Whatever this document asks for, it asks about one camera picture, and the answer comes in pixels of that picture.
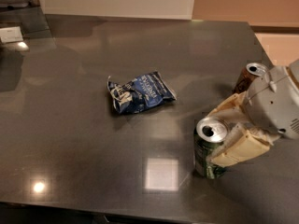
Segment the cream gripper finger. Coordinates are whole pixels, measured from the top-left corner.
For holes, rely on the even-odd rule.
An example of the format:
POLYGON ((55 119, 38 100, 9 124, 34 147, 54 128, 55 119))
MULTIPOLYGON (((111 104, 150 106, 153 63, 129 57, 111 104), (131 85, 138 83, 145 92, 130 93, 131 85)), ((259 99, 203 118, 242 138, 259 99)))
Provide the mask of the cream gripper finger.
POLYGON ((279 134, 258 127, 248 129, 237 123, 224 143, 210 154, 210 162, 220 167, 228 167, 254 159, 267 152, 279 138, 279 134))
POLYGON ((228 124, 232 123, 247 123, 249 118, 243 108, 243 101, 245 99, 245 92, 234 93, 216 108, 210 111, 207 115, 209 117, 224 120, 228 124))

